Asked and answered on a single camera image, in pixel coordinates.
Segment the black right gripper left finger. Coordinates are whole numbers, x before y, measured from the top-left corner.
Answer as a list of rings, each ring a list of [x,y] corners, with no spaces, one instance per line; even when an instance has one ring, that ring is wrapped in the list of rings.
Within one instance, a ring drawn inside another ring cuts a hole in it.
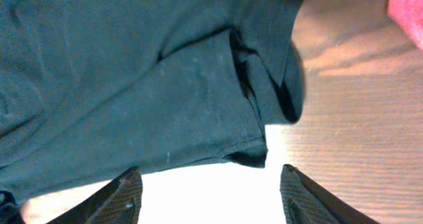
[[[48,224],[137,224],[142,192],[140,171],[131,167]]]

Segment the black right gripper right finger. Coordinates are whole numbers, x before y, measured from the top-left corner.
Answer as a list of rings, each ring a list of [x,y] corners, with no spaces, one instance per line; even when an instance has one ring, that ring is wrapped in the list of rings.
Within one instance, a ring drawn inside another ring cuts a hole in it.
[[[289,164],[283,166],[280,193],[287,224],[378,224]]]

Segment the black polo shirt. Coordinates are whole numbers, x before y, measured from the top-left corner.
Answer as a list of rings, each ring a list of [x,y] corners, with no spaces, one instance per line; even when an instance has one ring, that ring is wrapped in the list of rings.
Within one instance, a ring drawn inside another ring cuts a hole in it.
[[[1,190],[232,162],[298,121],[303,0],[1,0]]]

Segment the red garment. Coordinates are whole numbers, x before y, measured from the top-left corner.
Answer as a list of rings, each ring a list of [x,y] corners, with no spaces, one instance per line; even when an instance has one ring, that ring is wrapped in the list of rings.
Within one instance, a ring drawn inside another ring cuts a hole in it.
[[[388,0],[387,14],[422,50],[422,0]]]

